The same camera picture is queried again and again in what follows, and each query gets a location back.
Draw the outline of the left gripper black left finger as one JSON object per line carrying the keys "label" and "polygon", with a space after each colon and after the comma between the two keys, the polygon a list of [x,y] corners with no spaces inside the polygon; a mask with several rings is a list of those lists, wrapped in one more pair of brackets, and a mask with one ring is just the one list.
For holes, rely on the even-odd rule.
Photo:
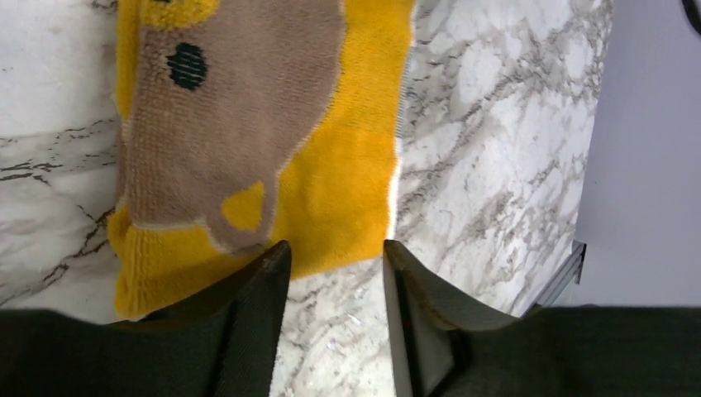
{"label": "left gripper black left finger", "polygon": [[292,252],[244,269],[140,321],[88,323],[46,309],[1,312],[4,396],[266,396]]}

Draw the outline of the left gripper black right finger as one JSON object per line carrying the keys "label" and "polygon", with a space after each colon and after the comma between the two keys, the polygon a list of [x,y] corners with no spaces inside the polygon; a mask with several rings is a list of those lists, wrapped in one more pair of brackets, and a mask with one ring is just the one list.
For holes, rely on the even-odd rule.
{"label": "left gripper black right finger", "polygon": [[700,311],[548,307],[517,318],[384,243],[399,396],[697,396]]}

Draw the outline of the yellow towel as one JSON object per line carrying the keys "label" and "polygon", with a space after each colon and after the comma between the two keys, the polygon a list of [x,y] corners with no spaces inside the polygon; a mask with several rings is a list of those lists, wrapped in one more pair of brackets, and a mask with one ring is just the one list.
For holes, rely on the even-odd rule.
{"label": "yellow towel", "polygon": [[143,318],[285,240],[303,277],[396,218],[412,1],[121,1],[116,311]]}

